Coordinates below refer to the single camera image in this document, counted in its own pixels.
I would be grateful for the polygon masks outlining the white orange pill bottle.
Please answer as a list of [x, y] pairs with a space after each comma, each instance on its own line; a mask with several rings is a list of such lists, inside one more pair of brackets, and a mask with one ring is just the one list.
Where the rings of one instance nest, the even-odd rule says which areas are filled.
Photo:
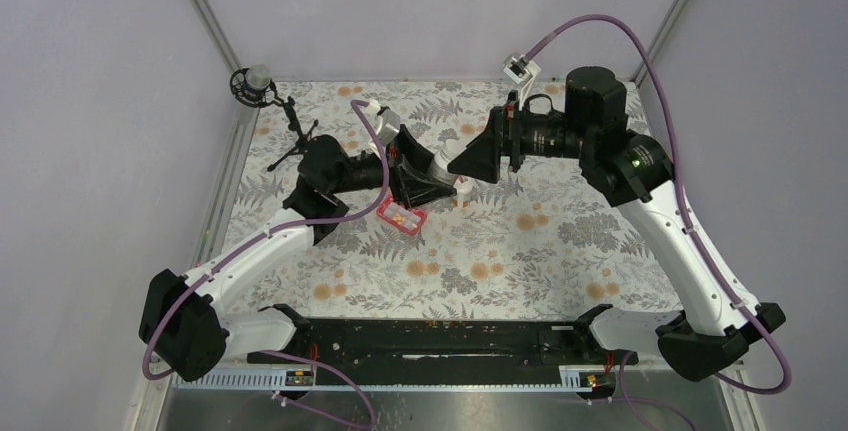
[[466, 208], [469, 206], [471, 202], [471, 195], [474, 191], [475, 183], [474, 180], [466, 177], [459, 176], [454, 183], [454, 188], [456, 190], [456, 194], [453, 198], [454, 205], [457, 208]]

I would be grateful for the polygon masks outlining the red pill organizer box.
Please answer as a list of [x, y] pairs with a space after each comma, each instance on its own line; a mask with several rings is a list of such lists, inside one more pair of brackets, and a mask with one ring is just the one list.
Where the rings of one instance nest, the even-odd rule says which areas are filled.
[[413, 208], [407, 209], [387, 197], [376, 210], [377, 217], [388, 226], [410, 236], [418, 235], [427, 221], [426, 211]]

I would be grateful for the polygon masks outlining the white dark pill bottle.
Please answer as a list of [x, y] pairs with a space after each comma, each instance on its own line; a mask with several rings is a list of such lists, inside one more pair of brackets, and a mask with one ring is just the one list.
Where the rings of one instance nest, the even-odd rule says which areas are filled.
[[448, 170], [449, 164], [464, 150], [458, 140], [447, 140], [441, 149], [433, 155], [428, 169], [428, 175], [436, 181], [453, 185], [457, 175]]

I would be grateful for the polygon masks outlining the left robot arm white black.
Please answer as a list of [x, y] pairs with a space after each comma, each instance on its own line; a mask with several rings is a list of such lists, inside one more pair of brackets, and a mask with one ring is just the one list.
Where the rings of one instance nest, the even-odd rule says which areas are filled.
[[144, 376], [175, 373], [195, 381], [225, 358], [266, 350], [288, 362], [304, 358], [311, 338], [293, 312], [274, 305], [232, 314], [232, 304], [343, 222], [374, 212], [396, 230], [417, 234], [426, 221], [423, 205], [455, 196], [448, 166], [463, 149], [449, 140], [432, 153], [406, 128], [356, 156], [329, 135], [306, 141], [294, 190], [259, 230], [182, 275], [165, 269], [151, 280], [139, 329], [147, 346]]

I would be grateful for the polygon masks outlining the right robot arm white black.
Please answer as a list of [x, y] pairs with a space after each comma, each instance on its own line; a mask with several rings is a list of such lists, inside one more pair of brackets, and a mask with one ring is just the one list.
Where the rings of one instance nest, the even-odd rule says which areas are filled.
[[742, 358], [786, 318], [734, 276], [710, 240], [696, 231], [673, 163], [652, 137], [629, 129], [627, 90], [602, 67], [580, 67], [565, 83], [562, 111], [536, 114], [516, 92], [494, 107], [484, 131], [448, 164], [449, 172], [496, 183], [500, 166], [528, 156], [574, 159], [582, 177], [644, 240], [681, 303], [667, 313], [599, 305], [573, 337], [575, 353], [597, 363], [612, 350], [655, 355], [697, 382]]

